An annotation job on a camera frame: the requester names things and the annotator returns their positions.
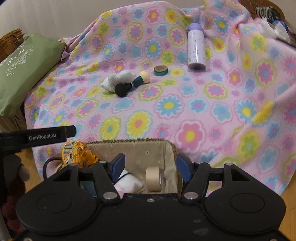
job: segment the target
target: roll of tape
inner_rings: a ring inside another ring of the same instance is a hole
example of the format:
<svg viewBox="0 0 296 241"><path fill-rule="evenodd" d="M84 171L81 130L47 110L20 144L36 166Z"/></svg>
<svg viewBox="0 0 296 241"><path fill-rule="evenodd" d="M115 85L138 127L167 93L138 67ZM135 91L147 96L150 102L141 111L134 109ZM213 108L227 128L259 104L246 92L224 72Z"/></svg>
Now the roll of tape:
<svg viewBox="0 0 296 241"><path fill-rule="evenodd" d="M164 76L168 73L168 68L165 65L157 65L154 67L154 74L156 76Z"/></svg>
<svg viewBox="0 0 296 241"><path fill-rule="evenodd" d="M162 177L159 167L147 167L146 187L149 192L159 192L162 187Z"/></svg>

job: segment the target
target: green pouch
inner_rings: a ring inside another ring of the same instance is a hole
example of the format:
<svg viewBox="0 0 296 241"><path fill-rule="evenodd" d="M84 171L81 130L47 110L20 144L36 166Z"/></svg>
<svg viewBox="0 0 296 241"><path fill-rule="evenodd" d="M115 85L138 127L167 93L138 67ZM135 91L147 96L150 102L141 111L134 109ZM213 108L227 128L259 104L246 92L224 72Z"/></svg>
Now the green pouch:
<svg viewBox="0 0 296 241"><path fill-rule="evenodd" d="M61 60L66 44L37 34L0 63L0 115L14 116L26 94Z"/></svg>

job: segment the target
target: screw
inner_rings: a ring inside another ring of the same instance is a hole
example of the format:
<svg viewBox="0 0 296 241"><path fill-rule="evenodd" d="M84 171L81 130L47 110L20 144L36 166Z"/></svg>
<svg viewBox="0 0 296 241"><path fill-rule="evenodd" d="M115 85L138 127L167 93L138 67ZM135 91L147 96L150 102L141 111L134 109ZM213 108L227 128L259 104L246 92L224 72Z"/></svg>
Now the screw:
<svg viewBox="0 0 296 241"><path fill-rule="evenodd" d="M193 200L198 198L198 194L196 192L187 192L184 194L184 197L188 200Z"/></svg>
<svg viewBox="0 0 296 241"><path fill-rule="evenodd" d="M147 202L154 202L155 200L153 198L148 198Z"/></svg>
<svg viewBox="0 0 296 241"><path fill-rule="evenodd" d="M105 192L104 194L103 194L103 197L105 198L105 199L108 199L108 200L112 200L112 199L115 199L115 198L117 198L117 193L115 193L115 192Z"/></svg>

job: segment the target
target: wooden floor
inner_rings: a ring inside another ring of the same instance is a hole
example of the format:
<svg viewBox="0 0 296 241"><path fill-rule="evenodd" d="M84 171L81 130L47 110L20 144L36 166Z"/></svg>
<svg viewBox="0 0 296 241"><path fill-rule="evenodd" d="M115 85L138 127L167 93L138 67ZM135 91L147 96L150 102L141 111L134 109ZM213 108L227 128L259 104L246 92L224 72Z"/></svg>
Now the wooden floor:
<svg viewBox="0 0 296 241"><path fill-rule="evenodd" d="M31 174L30 180L26 182L26 189L29 191L41 183L41 179L37 172L31 149L23 150L18 155ZM291 241L296 241L296 174L294 174L290 184L282 194L282 198L286 203L287 210L280 231Z"/></svg>

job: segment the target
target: pink blanket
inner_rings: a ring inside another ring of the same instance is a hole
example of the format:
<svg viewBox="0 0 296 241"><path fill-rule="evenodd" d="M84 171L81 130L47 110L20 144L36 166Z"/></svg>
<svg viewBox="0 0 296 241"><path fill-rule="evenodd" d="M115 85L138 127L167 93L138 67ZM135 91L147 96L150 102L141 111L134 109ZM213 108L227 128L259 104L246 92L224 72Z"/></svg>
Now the pink blanket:
<svg viewBox="0 0 296 241"><path fill-rule="evenodd" d="M187 70L186 26L193 21L206 34L203 73ZM65 62L26 98L28 128L75 125L73 139L84 142L164 138L192 161L235 163L281 194L296 169L296 52L261 32L238 0L105 12L64 39ZM159 64L168 75L153 75ZM150 72L151 83L125 98L101 89L105 77L125 69ZM62 146L34 148L40 173Z"/></svg>

